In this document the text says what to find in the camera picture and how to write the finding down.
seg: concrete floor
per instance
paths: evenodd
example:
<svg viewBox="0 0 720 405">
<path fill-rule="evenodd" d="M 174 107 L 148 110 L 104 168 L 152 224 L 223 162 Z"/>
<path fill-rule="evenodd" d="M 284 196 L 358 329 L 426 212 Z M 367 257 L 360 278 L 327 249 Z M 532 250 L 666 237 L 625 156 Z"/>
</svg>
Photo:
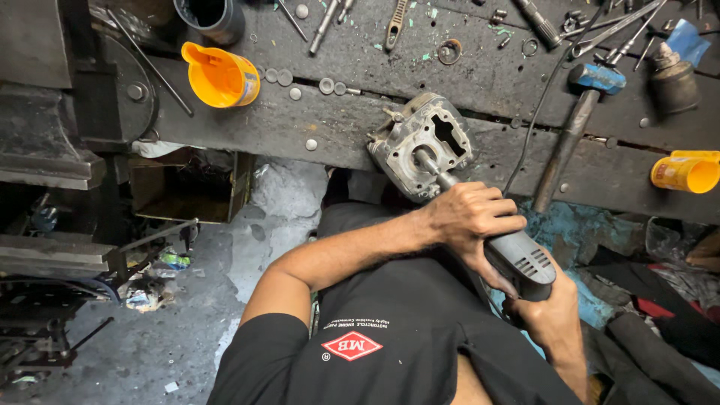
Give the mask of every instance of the concrete floor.
<svg viewBox="0 0 720 405">
<path fill-rule="evenodd" d="M 205 404 L 262 272 L 304 242 L 320 220 L 323 167 L 269 158 L 258 165 L 265 163 L 251 202 L 235 220 L 203 226 L 194 264 L 170 282 L 173 303 L 147 313 L 111 303 L 85 305 L 68 325 L 71 344 L 108 317 L 115 321 L 78 350 L 71 368 L 22 390 L 10 385 L 0 405 Z M 193 269 L 203 269 L 204 277 Z M 173 382 L 179 389 L 166 393 Z"/>
</svg>

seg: man's arm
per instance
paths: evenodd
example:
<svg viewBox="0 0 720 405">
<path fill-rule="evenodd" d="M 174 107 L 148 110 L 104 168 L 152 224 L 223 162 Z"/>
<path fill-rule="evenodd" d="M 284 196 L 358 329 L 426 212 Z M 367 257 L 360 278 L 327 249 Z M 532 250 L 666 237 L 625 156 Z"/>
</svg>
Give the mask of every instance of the man's arm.
<svg viewBox="0 0 720 405">
<path fill-rule="evenodd" d="M 481 182 L 461 183 L 427 206 L 390 221 L 303 244 L 270 264 L 245 307 L 240 325 L 265 313 L 287 313 L 309 326 L 310 293 L 344 280 L 388 257 L 435 243 L 462 249 L 470 267 L 498 284 L 497 270 L 482 255 L 484 237 L 517 231 L 527 224 L 512 200 Z"/>
<path fill-rule="evenodd" d="M 588 402 L 588 367 L 582 349 L 582 330 L 577 286 L 542 248 L 555 266 L 557 278 L 550 298 L 530 302 L 507 299 L 503 308 L 525 322 L 530 338 L 545 351 L 545 357 L 577 397 Z"/>
</svg>

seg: hammer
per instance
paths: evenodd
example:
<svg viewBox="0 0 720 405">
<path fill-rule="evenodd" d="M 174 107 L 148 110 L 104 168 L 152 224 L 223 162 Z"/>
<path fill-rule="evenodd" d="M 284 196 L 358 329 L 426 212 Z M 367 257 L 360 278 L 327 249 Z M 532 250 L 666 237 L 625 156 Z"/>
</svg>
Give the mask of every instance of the hammer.
<svg viewBox="0 0 720 405">
<path fill-rule="evenodd" d="M 567 77 L 568 84 L 581 86 L 585 91 L 580 95 L 575 109 L 565 128 L 560 133 L 550 162 L 545 167 L 540 186 L 535 194 L 533 210 L 544 213 L 550 206 L 552 195 L 560 183 L 560 176 L 570 161 L 575 147 L 585 134 L 590 114 L 598 104 L 601 94 L 618 94 L 625 87 L 625 76 L 605 66 L 583 63 L 575 66 Z"/>
</svg>

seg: man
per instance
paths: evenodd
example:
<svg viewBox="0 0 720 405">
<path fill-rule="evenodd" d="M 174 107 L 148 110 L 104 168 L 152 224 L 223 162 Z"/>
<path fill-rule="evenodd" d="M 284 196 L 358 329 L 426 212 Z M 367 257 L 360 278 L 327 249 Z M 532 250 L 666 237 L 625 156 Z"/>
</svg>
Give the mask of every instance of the man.
<svg viewBox="0 0 720 405">
<path fill-rule="evenodd" d="M 553 261 L 547 301 L 513 299 L 517 292 L 483 254 L 487 237 L 525 227 L 512 200 L 481 182 L 461 183 L 397 216 L 347 202 L 348 173 L 336 169 L 330 178 L 320 238 L 261 277 L 208 404 L 587 401 L 573 281 Z M 547 362 L 492 314 L 458 257 L 505 291 L 505 312 L 523 320 Z M 308 340 L 315 291 L 320 322 Z"/>
</svg>

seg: red diamond logo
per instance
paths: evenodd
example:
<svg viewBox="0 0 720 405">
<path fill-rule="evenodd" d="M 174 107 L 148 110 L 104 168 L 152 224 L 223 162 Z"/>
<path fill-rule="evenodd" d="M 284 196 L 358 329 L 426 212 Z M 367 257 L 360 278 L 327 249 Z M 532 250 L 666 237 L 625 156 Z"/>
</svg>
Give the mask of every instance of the red diamond logo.
<svg viewBox="0 0 720 405">
<path fill-rule="evenodd" d="M 335 340 L 323 343 L 323 347 L 334 355 L 351 362 L 382 349 L 382 344 L 377 344 L 369 337 L 352 331 Z"/>
</svg>

